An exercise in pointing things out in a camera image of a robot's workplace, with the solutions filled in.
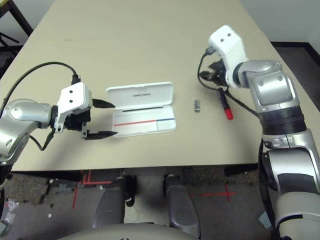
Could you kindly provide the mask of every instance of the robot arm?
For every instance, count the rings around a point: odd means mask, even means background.
[[[92,99],[92,93],[82,82],[77,82],[61,90],[57,105],[37,103],[29,99],[18,99],[4,108],[0,118],[0,166],[12,166],[26,146],[30,134],[35,129],[52,128],[43,151],[54,133],[68,130],[81,131],[85,140],[103,139],[116,134],[113,131],[89,133],[90,109],[114,108],[109,102]]]
[[[220,86],[250,89],[262,126],[263,143],[269,149],[259,157],[265,182],[280,196],[274,226],[280,226],[281,236],[296,237],[299,233],[293,232],[294,229],[305,231],[309,227],[310,233],[318,234],[320,159],[292,80],[278,61],[248,60],[241,38],[227,25],[214,32],[208,43],[207,52],[216,51],[222,59],[209,66],[214,72],[205,71],[200,76]],[[304,203],[297,199],[316,205],[309,205],[306,210]],[[311,218],[316,224],[306,224],[305,220],[298,224],[300,229],[291,227],[297,226],[297,221],[293,220],[297,215]]]

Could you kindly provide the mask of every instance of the white wall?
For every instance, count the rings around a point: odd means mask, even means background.
[[[46,14],[54,0],[13,0],[23,14],[25,19],[33,29],[36,28],[42,17]],[[27,34],[14,19],[10,12],[0,18],[0,32],[17,39],[20,43],[5,40],[10,46],[23,45],[27,39]]]
[[[270,41],[309,42],[320,53],[320,0],[241,0]]]

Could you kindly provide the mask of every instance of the red line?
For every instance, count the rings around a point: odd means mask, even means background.
[[[77,195],[78,195],[78,186],[76,185],[75,186],[75,190],[74,190],[73,203],[72,203],[72,208],[73,209],[76,206]]]
[[[90,178],[91,178],[91,170],[89,170],[88,182],[90,182]]]
[[[225,189],[225,193],[227,193],[227,195],[226,195],[226,199],[228,200],[228,202],[230,203],[231,202],[231,197],[230,197],[230,195],[228,194],[229,193],[229,191],[228,191],[228,184],[224,184],[224,189]]]
[[[84,173],[84,171],[83,171],[83,170],[81,170],[81,171],[80,171],[80,173],[81,173],[81,174],[83,174],[83,173]],[[80,182],[78,182],[78,184],[81,184],[81,181],[80,181]]]
[[[151,123],[156,122],[157,120],[148,120],[148,121],[134,121],[134,122],[128,122],[128,123],[120,123],[120,124],[114,124],[113,126],[123,126],[123,125],[130,125],[130,124],[143,124],[143,123]]]
[[[86,181],[84,185],[98,185],[98,184],[110,184],[112,181]]]
[[[201,193],[200,197],[215,197],[215,196],[234,196],[235,192],[214,192],[214,193]]]

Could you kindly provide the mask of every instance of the red marker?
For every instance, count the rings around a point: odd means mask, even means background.
[[[232,114],[232,111],[231,111],[231,108],[230,108],[230,106],[228,104],[228,101],[227,101],[227,98],[226,98],[224,90],[220,87],[220,88],[218,88],[217,92],[218,92],[222,107],[224,109],[226,118],[229,119],[229,120],[234,119],[234,115]]]

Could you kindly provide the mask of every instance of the blue line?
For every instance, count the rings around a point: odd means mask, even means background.
[[[164,119],[158,119],[157,122],[168,121],[168,120],[175,120],[175,119],[174,118],[164,118]]]

